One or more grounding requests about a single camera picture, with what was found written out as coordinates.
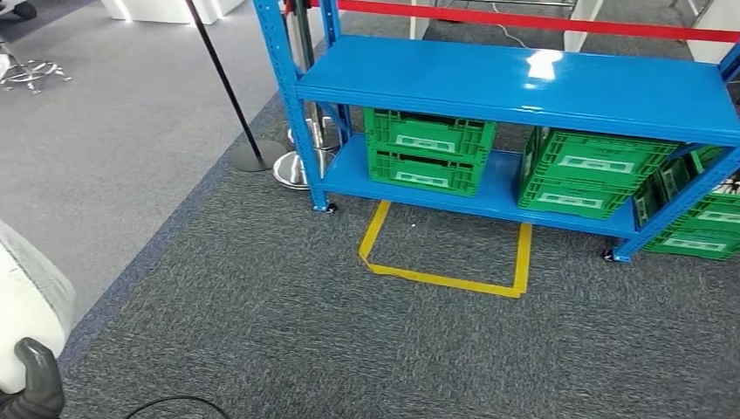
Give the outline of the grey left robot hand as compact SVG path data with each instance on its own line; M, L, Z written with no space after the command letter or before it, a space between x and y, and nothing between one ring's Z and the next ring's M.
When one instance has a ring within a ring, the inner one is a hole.
M52 350L25 337L14 351L25 367L25 387L14 394L1 392L1 417L59 418L65 407L65 394Z

